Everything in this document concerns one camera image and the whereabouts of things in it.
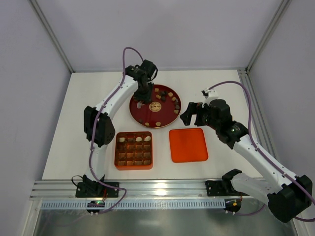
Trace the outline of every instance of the white table surface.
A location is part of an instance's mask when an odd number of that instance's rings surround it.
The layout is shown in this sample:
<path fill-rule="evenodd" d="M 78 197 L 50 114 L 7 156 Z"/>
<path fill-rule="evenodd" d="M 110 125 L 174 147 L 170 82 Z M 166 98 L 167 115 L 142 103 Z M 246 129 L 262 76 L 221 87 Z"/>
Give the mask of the white table surface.
<path fill-rule="evenodd" d="M 121 72 L 73 73 L 63 102 L 62 111 L 49 152 L 43 179 L 71 179 L 83 175 L 87 170 L 89 142 L 83 131 L 83 111 L 94 106 L 113 89 L 121 78 Z M 206 71 L 159 71 L 155 84 L 174 89 L 182 102 L 181 113 L 189 102 L 202 102 L 201 90 L 216 83 L 240 81 L 236 70 Z M 247 126 L 248 107 L 241 87 L 222 85 L 217 87 L 220 98 L 231 107 L 233 119 Z M 221 143 L 215 131 L 202 127 L 207 143 L 209 159 L 205 162 L 173 163 L 171 160 L 168 132 L 172 129 L 188 128 L 178 118 L 167 127 L 149 129 L 138 124 L 129 112 L 129 100 L 117 111 L 113 124 L 118 132 L 150 131 L 153 135 L 153 168 L 140 171 L 119 171 L 114 166 L 115 145 L 107 148 L 104 166 L 106 179 L 188 179 L 220 178 L 237 168 L 251 177 L 260 173 L 241 155 Z M 191 120 L 194 127 L 195 117 Z"/>

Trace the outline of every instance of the metal floor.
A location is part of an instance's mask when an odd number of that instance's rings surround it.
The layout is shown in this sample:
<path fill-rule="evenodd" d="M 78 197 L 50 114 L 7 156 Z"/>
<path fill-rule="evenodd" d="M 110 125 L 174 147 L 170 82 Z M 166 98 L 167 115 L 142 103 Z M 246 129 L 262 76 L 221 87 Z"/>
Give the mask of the metal floor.
<path fill-rule="evenodd" d="M 243 200 L 242 212 L 261 207 Z M 82 215 L 81 220 L 67 227 Z M 89 216 L 85 210 L 41 210 L 35 236 L 296 236 L 293 224 L 278 221 L 266 207 L 255 216 L 221 209 L 116 210 Z"/>

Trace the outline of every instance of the metal frame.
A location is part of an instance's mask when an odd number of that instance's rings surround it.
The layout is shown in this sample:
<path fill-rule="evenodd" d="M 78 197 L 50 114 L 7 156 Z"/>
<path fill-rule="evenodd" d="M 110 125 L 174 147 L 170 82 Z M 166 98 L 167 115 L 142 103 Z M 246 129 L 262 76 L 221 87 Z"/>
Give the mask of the metal frame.
<path fill-rule="evenodd" d="M 275 29 L 277 28 L 282 16 L 285 14 L 287 8 L 289 7 L 290 3 L 292 2 L 292 0 L 282 0 L 278 9 L 276 10 L 273 18 L 271 19 L 271 22 L 269 23 L 265 33 L 263 34 L 254 54 L 252 55 L 252 58 L 246 68 L 246 71 L 249 72 L 253 65 L 255 64 L 255 62 L 257 61 L 259 55 L 261 54 L 261 52 L 263 51 L 263 49 L 266 47 L 269 39 L 271 38 L 273 32 L 275 31 Z"/>
<path fill-rule="evenodd" d="M 37 0 L 29 0 L 32 8 L 34 9 L 36 15 L 38 16 L 40 22 L 44 26 L 47 34 L 52 40 L 52 43 L 56 47 L 58 53 L 63 59 L 66 67 L 70 73 L 75 72 L 66 57 L 56 35 L 54 34 L 51 26 L 49 25 L 45 15 L 43 14 Z M 291 0 L 282 0 L 278 9 L 276 10 L 267 30 L 265 31 L 262 39 L 260 40 L 247 68 L 238 68 L 239 78 L 242 84 L 246 86 L 249 90 L 252 104 L 253 104 L 253 114 L 252 120 L 253 125 L 257 134 L 257 139 L 261 145 L 268 150 L 275 158 L 277 158 L 276 151 L 273 147 L 273 142 L 269 135 L 269 129 L 264 121 L 264 114 L 260 109 L 259 100 L 257 99 L 254 87 L 250 78 L 250 70 L 254 66 L 257 58 L 265 48 L 270 37 L 275 31 L 277 25 L 279 24 L 282 16 L 287 10 Z M 126 200 L 174 200 L 174 199 L 209 199 L 207 197 L 205 181 L 207 179 L 181 179 L 181 180 L 118 180 L 120 182 L 120 187 L 126 188 L 127 195 Z M 30 213 L 24 228 L 23 235 L 32 235 L 35 230 L 36 222 L 39 215 L 40 206 L 42 201 L 45 200 L 72 200 L 75 201 L 75 186 L 69 180 L 45 180 L 36 181 L 31 193 L 30 201 L 31 208 Z"/>
<path fill-rule="evenodd" d="M 195 199 L 207 197 L 205 182 L 209 179 L 166 179 L 166 180 L 109 180 L 118 181 L 120 187 L 127 189 L 126 199 Z M 75 199 L 76 187 L 70 180 L 36 181 L 30 200 Z M 213 197 L 235 198 L 235 196 Z"/>
<path fill-rule="evenodd" d="M 49 25 L 44 13 L 42 12 L 40 6 L 38 5 L 36 0 L 29 0 L 34 12 L 36 13 L 39 21 L 42 23 L 44 29 L 46 30 L 50 40 L 52 41 L 53 45 L 55 46 L 57 52 L 59 53 L 60 57 L 62 58 L 65 66 L 68 68 L 70 73 L 75 72 L 67 58 L 67 56 L 65 55 L 63 48 L 61 47 L 59 41 L 56 38 L 56 35 L 53 31 L 53 29 L 51 28 L 51 26 Z"/>

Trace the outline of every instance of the black mounting bracket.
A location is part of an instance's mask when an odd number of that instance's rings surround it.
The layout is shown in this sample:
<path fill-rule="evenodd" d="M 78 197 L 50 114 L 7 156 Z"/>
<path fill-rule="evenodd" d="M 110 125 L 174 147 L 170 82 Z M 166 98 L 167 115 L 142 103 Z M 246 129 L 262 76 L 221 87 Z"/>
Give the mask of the black mounting bracket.
<path fill-rule="evenodd" d="M 119 182 L 104 182 L 104 178 L 101 181 L 113 187 L 119 187 Z M 77 190 L 75 193 L 76 198 L 117 198 L 118 189 L 108 188 L 104 185 L 92 181 L 87 178 L 86 175 L 83 176 L 83 181 L 78 183 Z"/>
<path fill-rule="evenodd" d="M 206 181 L 208 197 L 224 197 L 224 196 L 247 196 L 247 194 L 236 191 L 231 180 L 242 171 L 234 169 L 222 176 L 222 180 L 208 180 Z"/>

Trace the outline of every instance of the empty orange tray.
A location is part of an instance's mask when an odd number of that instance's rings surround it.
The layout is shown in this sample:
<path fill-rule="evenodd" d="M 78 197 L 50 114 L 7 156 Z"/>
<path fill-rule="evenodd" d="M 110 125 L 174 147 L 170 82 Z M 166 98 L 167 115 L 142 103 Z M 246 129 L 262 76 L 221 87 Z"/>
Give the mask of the empty orange tray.
<path fill-rule="evenodd" d="M 169 131 L 172 161 L 175 163 L 208 160 L 205 136 L 201 128 Z"/>

